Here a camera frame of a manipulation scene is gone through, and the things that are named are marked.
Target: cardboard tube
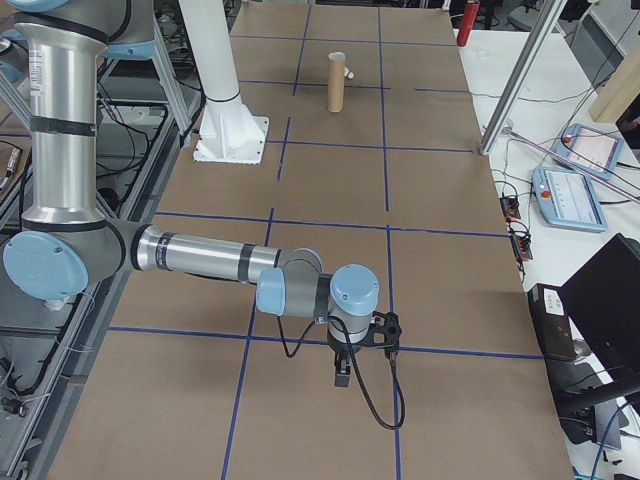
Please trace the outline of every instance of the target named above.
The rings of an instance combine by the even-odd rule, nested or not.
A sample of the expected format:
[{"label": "cardboard tube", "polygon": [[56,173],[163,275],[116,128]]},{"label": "cardboard tube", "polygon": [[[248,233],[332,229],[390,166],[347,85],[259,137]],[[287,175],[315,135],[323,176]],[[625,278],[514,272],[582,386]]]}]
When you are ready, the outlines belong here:
[{"label": "cardboard tube", "polygon": [[344,102],[344,66],[347,56],[342,52],[329,54],[328,109],[332,113],[342,111]]}]

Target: wooden block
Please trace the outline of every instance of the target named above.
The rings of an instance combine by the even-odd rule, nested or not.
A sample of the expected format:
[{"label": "wooden block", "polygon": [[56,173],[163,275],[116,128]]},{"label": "wooden block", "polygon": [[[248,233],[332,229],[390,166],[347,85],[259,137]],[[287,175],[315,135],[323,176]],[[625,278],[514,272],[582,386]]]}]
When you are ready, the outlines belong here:
[{"label": "wooden block", "polygon": [[595,122],[615,123],[640,95],[640,44],[622,61],[589,108]]}]

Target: white pole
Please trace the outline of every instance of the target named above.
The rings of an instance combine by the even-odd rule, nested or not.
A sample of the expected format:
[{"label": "white pole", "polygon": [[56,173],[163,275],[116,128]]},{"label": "white pole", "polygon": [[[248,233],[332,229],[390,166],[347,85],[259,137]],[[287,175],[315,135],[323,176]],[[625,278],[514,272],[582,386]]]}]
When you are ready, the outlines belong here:
[{"label": "white pole", "polygon": [[180,0],[180,8],[207,96],[194,159],[260,163],[269,119],[242,104],[222,0]]}]

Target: black clamp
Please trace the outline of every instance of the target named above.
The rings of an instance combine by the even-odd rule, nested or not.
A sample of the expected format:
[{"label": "black clamp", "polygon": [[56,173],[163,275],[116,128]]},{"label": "black clamp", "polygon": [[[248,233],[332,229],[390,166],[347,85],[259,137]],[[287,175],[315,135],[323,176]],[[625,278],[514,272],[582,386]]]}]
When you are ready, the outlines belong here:
[{"label": "black clamp", "polygon": [[[373,322],[369,325],[369,330],[365,337],[359,342],[353,343],[354,352],[361,348],[384,348],[384,355],[389,361],[395,362],[395,358],[400,351],[400,320],[393,312],[380,313],[373,312]],[[351,375],[351,360],[347,344],[336,340],[331,333],[327,332],[329,346],[335,352],[333,364],[335,366],[334,386],[346,388],[349,386]]]}]

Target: light blue joint cap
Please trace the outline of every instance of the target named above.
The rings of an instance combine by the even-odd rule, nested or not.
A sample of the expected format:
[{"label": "light blue joint cap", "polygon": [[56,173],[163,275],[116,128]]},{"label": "light blue joint cap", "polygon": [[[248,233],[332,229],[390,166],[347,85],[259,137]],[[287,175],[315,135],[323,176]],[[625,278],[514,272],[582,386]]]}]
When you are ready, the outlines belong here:
[{"label": "light blue joint cap", "polygon": [[61,7],[69,0],[6,0],[16,10],[23,12],[42,13]]},{"label": "light blue joint cap", "polygon": [[371,270],[362,265],[346,265],[331,278],[331,297],[350,315],[371,315],[378,306],[380,284]]},{"label": "light blue joint cap", "polygon": [[155,40],[140,43],[118,43],[109,45],[105,58],[114,60],[151,60],[155,53]]},{"label": "light blue joint cap", "polygon": [[4,249],[4,268],[20,289],[41,300],[60,300],[87,288],[87,269],[69,245],[43,232],[21,232]]},{"label": "light blue joint cap", "polygon": [[284,273],[281,268],[263,270],[256,288],[256,308],[263,313],[282,315],[286,302]]}]

